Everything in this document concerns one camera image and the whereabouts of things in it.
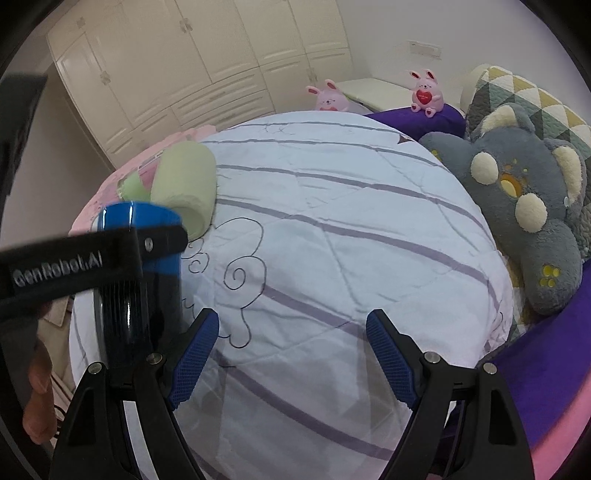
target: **pink blanket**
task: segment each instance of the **pink blanket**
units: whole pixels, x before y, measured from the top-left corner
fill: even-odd
[[[70,230],[70,235],[77,233],[88,232],[92,223],[94,222],[100,211],[111,203],[119,201],[117,195],[117,185],[120,179],[124,178],[129,173],[137,170],[142,163],[149,160],[154,155],[158,154],[161,150],[174,145],[175,143],[182,142],[184,140],[201,141],[209,135],[216,133],[216,128],[212,125],[205,125],[199,128],[190,128],[184,132],[178,132],[169,135],[167,138],[158,142],[150,148],[147,148],[136,157],[129,160],[118,170],[114,171],[109,177],[102,183],[96,194],[90,199],[86,206],[82,209]],[[147,175],[153,178],[155,173],[156,163],[150,170],[147,171]]]

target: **wall switch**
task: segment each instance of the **wall switch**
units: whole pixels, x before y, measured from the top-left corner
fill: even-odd
[[[410,53],[426,55],[427,57],[433,57],[434,59],[441,58],[441,47],[436,45],[429,45],[427,43],[420,43],[413,40],[409,40],[408,45],[410,47]]]

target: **pink stuffed rabbit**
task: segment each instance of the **pink stuffed rabbit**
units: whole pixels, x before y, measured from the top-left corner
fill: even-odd
[[[426,77],[422,77],[417,72],[411,72],[410,75],[417,79],[417,85],[413,90],[413,104],[411,110],[419,112],[425,110],[425,115],[431,118],[437,112],[443,110],[443,94],[437,84],[437,79],[431,70],[425,70]]]
[[[320,90],[316,87],[307,87],[308,92],[317,95],[316,110],[348,112],[349,99],[341,92],[332,80],[326,80],[328,89]]]

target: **geometric patterned pillow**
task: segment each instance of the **geometric patterned pillow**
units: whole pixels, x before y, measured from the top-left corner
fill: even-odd
[[[581,256],[591,257],[591,127],[550,93],[507,69],[491,66],[476,84],[476,94],[466,113],[466,134],[482,119],[505,103],[517,103],[528,113],[535,134],[571,142],[587,165],[587,191],[580,225],[574,228]]]

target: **plush elephant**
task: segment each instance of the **plush elephant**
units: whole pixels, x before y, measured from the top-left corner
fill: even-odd
[[[499,246],[521,267],[532,308],[541,315],[560,311],[582,278],[571,228],[587,177],[574,146],[539,139],[525,109],[513,103],[485,117],[469,141],[433,132],[420,143],[460,180]]]

